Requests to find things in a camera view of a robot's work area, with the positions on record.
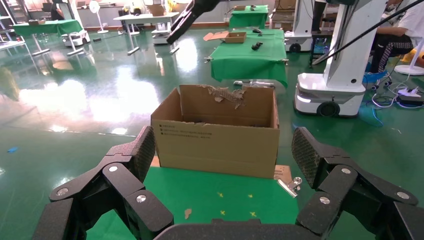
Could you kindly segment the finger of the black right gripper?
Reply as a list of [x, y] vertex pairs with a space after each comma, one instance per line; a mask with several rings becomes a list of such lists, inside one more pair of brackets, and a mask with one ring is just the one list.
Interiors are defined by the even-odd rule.
[[192, 0], [171, 25], [171, 32], [166, 39], [168, 44], [176, 42], [202, 14], [212, 11], [220, 0]]

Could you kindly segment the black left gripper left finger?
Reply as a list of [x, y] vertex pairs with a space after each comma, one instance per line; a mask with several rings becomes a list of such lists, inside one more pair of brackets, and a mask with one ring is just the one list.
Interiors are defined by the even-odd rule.
[[56, 187], [35, 240], [84, 240], [102, 215], [114, 211], [137, 240], [152, 240], [174, 224], [173, 214], [144, 184], [156, 152], [153, 128], [113, 146], [97, 166]]

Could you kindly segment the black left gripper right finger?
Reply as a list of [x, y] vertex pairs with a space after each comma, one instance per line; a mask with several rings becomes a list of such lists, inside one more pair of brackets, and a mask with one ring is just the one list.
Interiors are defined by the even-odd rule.
[[421, 240], [424, 210], [409, 191], [362, 169], [343, 149], [295, 129], [291, 152], [314, 195], [296, 224], [325, 239], [344, 212], [378, 240]]

